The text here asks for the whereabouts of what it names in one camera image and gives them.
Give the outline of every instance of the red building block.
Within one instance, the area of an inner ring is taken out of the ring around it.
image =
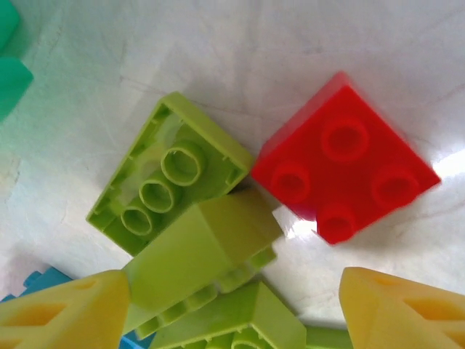
[[[263,146],[252,177],[330,244],[351,238],[440,178],[336,74]]]

